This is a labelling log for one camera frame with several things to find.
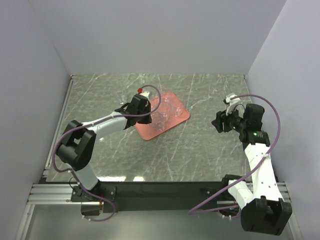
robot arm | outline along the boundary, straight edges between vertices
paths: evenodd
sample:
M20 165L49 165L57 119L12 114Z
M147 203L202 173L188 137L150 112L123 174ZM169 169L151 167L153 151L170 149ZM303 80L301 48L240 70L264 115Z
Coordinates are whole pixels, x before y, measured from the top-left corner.
M235 110L239 98L234 97L236 97L234 93L226 97L224 102L229 104L229 107L225 111L217 112L212 124L219 133L231 130L239 133L239 140L242 142L251 170L257 167L263 157L265 160L251 175L253 193L244 181L231 186L228 192L242 209L241 225L245 231L280 235L292 214L292 207L289 202L284 202L277 186L270 155L266 155L270 149L270 141L268 134L261 130L265 109L260 105L249 103L246 105L243 117L240 117L238 110ZM239 176L235 179L233 175L226 175L227 181L224 182L227 184L224 187L240 178Z
M125 130L136 123L149 124L151 123L151 116L141 116L151 112L151 106L149 102L150 92L144 91L140 94L135 94L131 102L124 104L121 108L116 109L108 116L96 119L91 122L77 122L71 121L64 133L67 131L92 123L91 127L76 130L67 135L61 142L56 154L64 162L68 164L72 169L82 185L91 193L98 196L101 195L100 181L94 174L89 162L92 156L95 142L102 137L105 137L111 133Z

gray floor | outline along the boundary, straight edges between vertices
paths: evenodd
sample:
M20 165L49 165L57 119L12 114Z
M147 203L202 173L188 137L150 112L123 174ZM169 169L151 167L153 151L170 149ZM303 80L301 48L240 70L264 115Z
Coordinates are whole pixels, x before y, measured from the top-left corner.
M151 140L134 127L98 140L90 165L102 181L221 181L225 174L244 175L248 160L235 131L218 133L211 124L226 109L230 93L247 94L243 75L213 74L86 74L72 80L61 131L68 122L88 122L110 114L119 104L113 92L127 88L129 100L144 84L170 89L185 101L189 120ZM249 97L242 99L249 103ZM62 162L57 159L60 168ZM67 182L69 173L50 169L47 181Z
M27 240L292 240L242 230L240 219L218 213L188 216L187 211L121 212L106 222L81 218L80 206L38 205Z

countertop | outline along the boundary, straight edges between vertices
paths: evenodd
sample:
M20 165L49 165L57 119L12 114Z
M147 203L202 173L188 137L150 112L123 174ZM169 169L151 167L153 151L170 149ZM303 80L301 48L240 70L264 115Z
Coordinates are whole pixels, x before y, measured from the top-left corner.
M221 181L225 174L249 171L239 134L218 133L211 124L216 112L226 109L226 95L248 93L243 75L83 74L73 76L70 84L59 136L72 120L92 121L119 108L114 91L127 88L130 101L144 84L171 89L190 112L187 121L148 141L135 127L98 140L90 164L102 181ZM244 105L251 102L249 97L241 100ZM56 162L60 169L66 167L58 157ZM51 166L47 181L68 182L70 177Z

table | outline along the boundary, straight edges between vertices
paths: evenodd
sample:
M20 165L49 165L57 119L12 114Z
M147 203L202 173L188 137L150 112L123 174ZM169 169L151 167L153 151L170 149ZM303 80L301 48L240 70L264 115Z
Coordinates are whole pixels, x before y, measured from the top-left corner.
M119 108L114 91L127 88L130 101L144 84L171 89L190 112L189 120L148 141L135 127L99 139L90 164L101 181L221 181L225 174L243 176L250 169L239 134L218 133L211 124L216 112L226 109L226 95L248 93L243 75L82 74L72 76L70 84L59 136L72 120L92 121ZM249 97L241 100L251 103ZM66 168L58 157L56 162L60 169ZM57 173L51 166L46 180L70 178L70 173Z

pink tray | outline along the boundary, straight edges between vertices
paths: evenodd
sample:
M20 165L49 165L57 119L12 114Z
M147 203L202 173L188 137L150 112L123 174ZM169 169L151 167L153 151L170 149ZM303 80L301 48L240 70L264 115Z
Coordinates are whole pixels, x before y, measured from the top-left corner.
M150 101L150 103L154 103L154 101L156 101L155 99L152 99ZM135 124L135 128L138 131L138 133L140 134L141 138L144 140L150 140L155 138L156 136L164 133L165 131L173 128L174 126L177 126L180 123L183 123L184 121L186 121L188 118L190 118L190 113L188 112L188 110L186 108L184 108L182 114L180 116L174 116L170 114L170 117L168 119L168 121L165 122L165 129L163 131L158 131L156 130L154 127L152 127L150 124L139 124L136 123Z

